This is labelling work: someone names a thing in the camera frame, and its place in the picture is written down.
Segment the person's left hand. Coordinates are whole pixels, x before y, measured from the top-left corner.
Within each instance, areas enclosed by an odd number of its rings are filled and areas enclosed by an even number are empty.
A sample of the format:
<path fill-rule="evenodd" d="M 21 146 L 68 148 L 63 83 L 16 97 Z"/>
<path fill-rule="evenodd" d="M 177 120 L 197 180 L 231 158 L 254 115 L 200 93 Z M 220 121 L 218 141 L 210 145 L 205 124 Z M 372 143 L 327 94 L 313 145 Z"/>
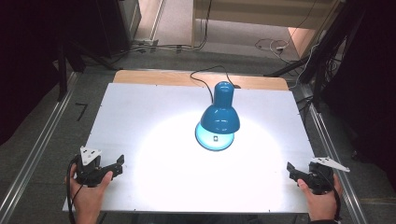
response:
<path fill-rule="evenodd" d="M 95 188 L 81 186 L 74 178 L 77 166 L 73 164 L 70 174 L 64 179 L 76 211 L 76 224 L 96 224 L 100 215 L 104 196 L 112 180 L 112 172 L 107 172 L 104 182 Z"/>

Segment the blue desk lamp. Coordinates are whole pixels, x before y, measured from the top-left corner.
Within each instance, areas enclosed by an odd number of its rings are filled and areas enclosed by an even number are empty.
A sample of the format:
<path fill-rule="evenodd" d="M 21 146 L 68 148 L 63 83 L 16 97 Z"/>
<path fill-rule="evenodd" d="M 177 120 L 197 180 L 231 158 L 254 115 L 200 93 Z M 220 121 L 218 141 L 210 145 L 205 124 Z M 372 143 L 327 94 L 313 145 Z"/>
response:
<path fill-rule="evenodd" d="M 195 127 L 195 138 L 205 149 L 221 151 L 229 147 L 240 129 L 240 119 L 233 108 L 234 86 L 221 81 L 215 86 L 214 100 Z"/>

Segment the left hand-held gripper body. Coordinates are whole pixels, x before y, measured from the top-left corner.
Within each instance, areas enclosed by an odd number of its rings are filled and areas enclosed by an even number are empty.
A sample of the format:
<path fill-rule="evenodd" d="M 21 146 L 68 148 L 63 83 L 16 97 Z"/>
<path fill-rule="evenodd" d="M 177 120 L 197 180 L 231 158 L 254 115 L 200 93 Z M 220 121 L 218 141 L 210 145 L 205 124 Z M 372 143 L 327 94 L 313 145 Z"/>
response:
<path fill-rule="evenodd" d="M 81 147 L 77 161 L 77 182 L 89 188 L 95 188 L 104 182 L 107 171 L 100 166 L 100 149 Z"/>

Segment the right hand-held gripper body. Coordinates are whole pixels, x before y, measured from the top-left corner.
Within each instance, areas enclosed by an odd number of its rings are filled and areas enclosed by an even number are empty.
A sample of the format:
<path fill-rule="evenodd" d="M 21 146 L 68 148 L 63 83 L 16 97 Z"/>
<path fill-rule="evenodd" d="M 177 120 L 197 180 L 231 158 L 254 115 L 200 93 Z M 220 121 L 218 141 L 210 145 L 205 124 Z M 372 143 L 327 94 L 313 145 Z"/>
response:
<path fill-rule="evenodd" d="M 308 165 L 310 179 L 307 182 L 313 193 L 320 195 L 326 191 L 331 191 L 334 186 L 333 170 L 349 172 L 350 169 L 341 163 L 327 158 L 313 158 Z"/>

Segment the person's right hand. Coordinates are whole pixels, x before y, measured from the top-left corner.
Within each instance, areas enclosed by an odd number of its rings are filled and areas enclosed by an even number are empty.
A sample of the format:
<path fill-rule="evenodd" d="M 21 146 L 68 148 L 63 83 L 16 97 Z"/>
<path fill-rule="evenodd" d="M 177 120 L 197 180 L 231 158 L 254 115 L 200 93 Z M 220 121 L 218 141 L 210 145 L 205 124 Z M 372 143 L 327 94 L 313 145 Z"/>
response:
<path fill-rule="evenodd" d="M 306 198 L 310 218 L 308 224 L 338 224 L 334 220 L 337 203 L 333 191 L 327 194 L 315 195 L 302 179 L 299 179 L 297 184 Z"/>

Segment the black metal stand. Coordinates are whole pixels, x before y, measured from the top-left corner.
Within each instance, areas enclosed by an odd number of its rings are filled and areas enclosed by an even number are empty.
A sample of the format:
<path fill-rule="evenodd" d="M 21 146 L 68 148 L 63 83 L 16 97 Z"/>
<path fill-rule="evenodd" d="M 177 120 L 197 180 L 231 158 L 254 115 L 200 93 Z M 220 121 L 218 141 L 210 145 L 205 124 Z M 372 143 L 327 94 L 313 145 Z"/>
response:
<path fill-rule="evenodd" d="M 77 41 L 73 39 L 60 38 L 57 40 L 57 57 L 58 57 L 58 73 L 59 73 L 59 96 L 58 102 L 61 102 L 66 94 L 68 93 L 67 87 L 67 74 L 66 74 L 66 62 L 72 65 L 72 68 L 77 72 L 83 72 L 85 70 L 85 63 L 83 62 L 81 55 L 85 54 L 95 62 L 101 64 L 105 68 L 118 71 L 118 68 L 114 67 L 91 50 L 83 47 Z"/>
<path fill-rule="evenodd" d="M 304 71 L 297 77 L 296 81 L 304 85 L 309 84 L 312 79 L 315 80 L 311 104 L 316 110 L 319 110 L 320 92 L 325 80 L 327 61 L 332 58 L 343 40 L 351 36 L 359 27 L 367 3 L 368 0 L 346 0 L 327 33 L 318 44 L 310 49 L 308 56 L 268 74 L 267 77 L 280 77 L 303 65 Z"/>

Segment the light wooden furniture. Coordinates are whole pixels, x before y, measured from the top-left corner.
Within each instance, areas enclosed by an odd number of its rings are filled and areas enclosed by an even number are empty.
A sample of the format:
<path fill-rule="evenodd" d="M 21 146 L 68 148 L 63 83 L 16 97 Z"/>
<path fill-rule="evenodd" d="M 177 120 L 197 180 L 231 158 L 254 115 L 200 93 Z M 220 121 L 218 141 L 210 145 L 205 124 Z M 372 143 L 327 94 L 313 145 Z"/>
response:
<path fill-rule="evenodd" d="M 209 18 L 288 27 L 291 42 L 300 58 L 328 30 L 343 8 L 344 0 L 193 0 L 192 36 L 195 41 L 195 21 Z"/>

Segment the aluminium floor rail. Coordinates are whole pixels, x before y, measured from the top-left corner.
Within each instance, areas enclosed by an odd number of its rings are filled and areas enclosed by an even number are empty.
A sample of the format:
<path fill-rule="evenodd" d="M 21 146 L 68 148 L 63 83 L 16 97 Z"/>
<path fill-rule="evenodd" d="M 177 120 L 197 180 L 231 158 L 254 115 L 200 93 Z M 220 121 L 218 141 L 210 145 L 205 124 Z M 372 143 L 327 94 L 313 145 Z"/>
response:
<path fill-rule="evenodd" d="M 10 185 L 10 188 L 7 190 L 6 197 L 0 206 L 0 224 L 8 224 L 15 207 L 26 189 L 31 176 L 35 171 L 42 154 L 45 152 L 47 144 L 49 143 L 49 140 L 70 101 L 77 82 L 78 74 L 76 72 L 72 72 L 66 82 L 68 90 L 66 91 L 64 98 L 60 102 L 57 102 L 52 109 L 51 114 L 40 135 L 35 140 L 35 144 L 30 150 L 27 159 Z"/>
<path fill-rule="evenodd" d="M 333 141 L 333 137 L 326 125 L 323 117 L 323 110 L 316 109 L 313 101 L 313 93 L 308 85 L 303 85 L 299 88 L 304 97 L 304 126 L 308 133 L 310 144 L 314 150 L 314 155 L 317 157 L 329 157 L 336 162 L 347 166 L 347 161 L 342 158 L 339 147 Z M 350 224 L 369 224 L 366 215 L 362 209 L 360 200 L 350 180 L 352 172 L 335 171 L 339 176 L 344 194 L 342 196 L 343 212 L 346 214 L 342 216 L 343 224 L 347 224 L 347 219 L 350 219 Z"/>

